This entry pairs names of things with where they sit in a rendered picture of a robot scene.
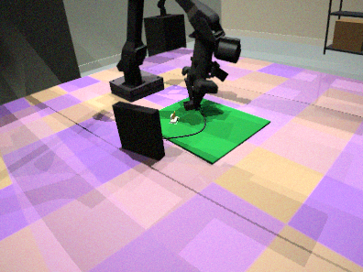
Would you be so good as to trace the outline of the green circuit board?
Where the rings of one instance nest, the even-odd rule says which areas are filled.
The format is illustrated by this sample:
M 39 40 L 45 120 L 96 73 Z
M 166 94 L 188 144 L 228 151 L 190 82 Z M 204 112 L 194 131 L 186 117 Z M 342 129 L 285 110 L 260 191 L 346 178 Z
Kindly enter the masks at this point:
M 159 110 L 162 137 L 212 165 L 250 139 L 271 121 L 230 106 L 202 99 L 201 108 L 186 111 L 187 97 Z M 206 125 L 204 128 L 204 116 Z M 187 136 L 190 134 L 198 134 Z

